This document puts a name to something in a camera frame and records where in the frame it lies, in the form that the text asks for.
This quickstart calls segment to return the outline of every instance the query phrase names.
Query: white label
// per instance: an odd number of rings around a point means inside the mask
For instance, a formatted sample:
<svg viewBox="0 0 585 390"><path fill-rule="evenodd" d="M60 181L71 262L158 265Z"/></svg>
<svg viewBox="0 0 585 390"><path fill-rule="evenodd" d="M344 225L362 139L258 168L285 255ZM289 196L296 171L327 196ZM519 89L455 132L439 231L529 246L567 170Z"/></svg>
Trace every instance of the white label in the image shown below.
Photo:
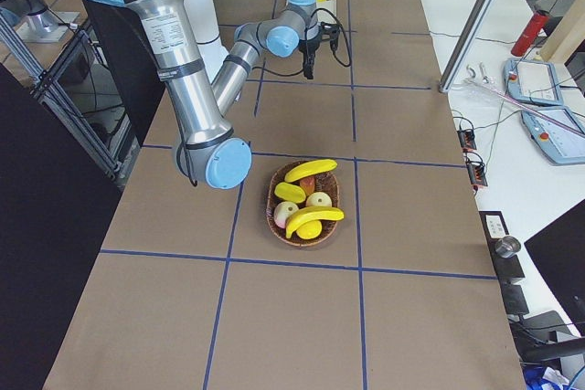
<svg viewBox="0 0 585 390"><path fill-rule="evenodd" d="M502 224L502 219L499 216L486 215L485 223L487 224L487 230L490 232L492 239L505 237L504 224Z"/></svg>
<svg viewBox="0 0 585 390"><path fill-rule="evenodd" d="M147 18L143 20L143 27L155 54L186 46L185 32L177 14Z"/></svg>

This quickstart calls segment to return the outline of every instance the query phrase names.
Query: fruit bowl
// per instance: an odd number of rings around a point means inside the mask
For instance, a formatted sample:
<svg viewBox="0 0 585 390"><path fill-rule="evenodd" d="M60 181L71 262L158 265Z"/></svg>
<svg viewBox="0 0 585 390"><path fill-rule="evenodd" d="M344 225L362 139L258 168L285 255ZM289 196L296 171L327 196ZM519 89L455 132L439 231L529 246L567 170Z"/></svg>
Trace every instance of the fruit bowl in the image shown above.
<svg viewBox="0 0 585 390"><path fill-rule="evenodd" d="M272 233L281 241L286 242L291 246L295 246L298 248L305 248L305 247L312 247L316 246L317 244L323 242L328 237L333 234L335 231L335 227L337 226L338 221L326 221L321 220L323 225L323 231L318 237L313 239L301 239L296 236L296 234L292 234L292 237L289 239L286 237L286 232L283 228L276 226L274 223L274 218L272 216L274 212L274 208L282 201L274 194L274 188L280 182L284 181L284 176L290 170L292 170L295 166L298 166L301 163L305 163L305 160L301 160L298 162L288 163L282 168L280 168L274 175L272 176L270 187L268 188L268 199L266 202L266 219L268 220L268 226L270 227ZM331 202L333 207L339 207L339 185L337 184L337 179L331 172L321 173L315 175L314 181L314 190L315 192L325 192L331 197ZM300 203L299 207L304 207L304 203Z"/></svg>

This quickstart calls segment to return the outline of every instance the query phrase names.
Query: brown wicker basket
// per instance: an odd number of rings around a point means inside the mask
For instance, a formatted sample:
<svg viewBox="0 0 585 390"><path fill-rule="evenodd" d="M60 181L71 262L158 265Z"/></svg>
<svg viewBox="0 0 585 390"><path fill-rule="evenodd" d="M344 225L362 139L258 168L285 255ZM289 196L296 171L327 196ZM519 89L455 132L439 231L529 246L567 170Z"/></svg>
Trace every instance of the brown wicker basket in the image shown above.
<svg viewBox="0 0 585 390"><path fill-rule="evenodd" d="M287 239L285 230L274 224L274 218L272 217L274 208L282 201L274 194L274 187L276 187L278 183L284 181L284 176L286 173L292 170L295 166L305 162L306 160L301 160L298 162L289 163L274 173L271 179L270 187L268 188L268 200L266 203L266 219L268 220L268 225L271 228L272 233L281 241L299 248L316 246L320 242L323 242L331 236L335 230L335 227L337 226L337 221L321 220L323 231L318 237L314 239L300 239L296 236L296 234L293 234L290 239ZM337 179L335 176L332 173L322 173L317 174L314 180L315 192L325 192L331 197L332 206L339 207L339 184L337 184Z"/></svg>

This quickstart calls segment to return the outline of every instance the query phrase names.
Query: red cylinder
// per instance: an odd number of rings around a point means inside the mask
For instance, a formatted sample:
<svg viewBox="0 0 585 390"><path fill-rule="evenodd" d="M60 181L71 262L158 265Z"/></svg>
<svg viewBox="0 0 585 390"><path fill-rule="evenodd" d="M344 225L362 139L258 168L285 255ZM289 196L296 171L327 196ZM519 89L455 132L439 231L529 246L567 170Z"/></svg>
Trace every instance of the red cylinder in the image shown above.
<svg viewBox="0 0 585 390"><path fill-rule="evenodd" d="M524 28L524 31L522 31L522 34L520 34L520 37L514 44L514 47L512 47L512 55L516 57L523 57L549 18L550 15L547 11L536 11Z"/></svg>

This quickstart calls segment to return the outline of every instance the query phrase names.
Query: metal cup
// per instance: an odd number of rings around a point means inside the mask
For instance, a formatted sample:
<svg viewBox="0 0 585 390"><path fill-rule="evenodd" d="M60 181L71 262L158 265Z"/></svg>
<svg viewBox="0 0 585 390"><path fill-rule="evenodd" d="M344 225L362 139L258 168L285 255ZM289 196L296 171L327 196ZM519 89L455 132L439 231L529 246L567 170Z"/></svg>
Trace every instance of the metal cup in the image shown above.
<svg viewBox="0 0 585 390"><path fill-rule="evenodd" d="M513 257L518 251L520 251L520 248L522 248L520 241L509 235L498 239L495 243L495 253L501 258Z"/></svg>

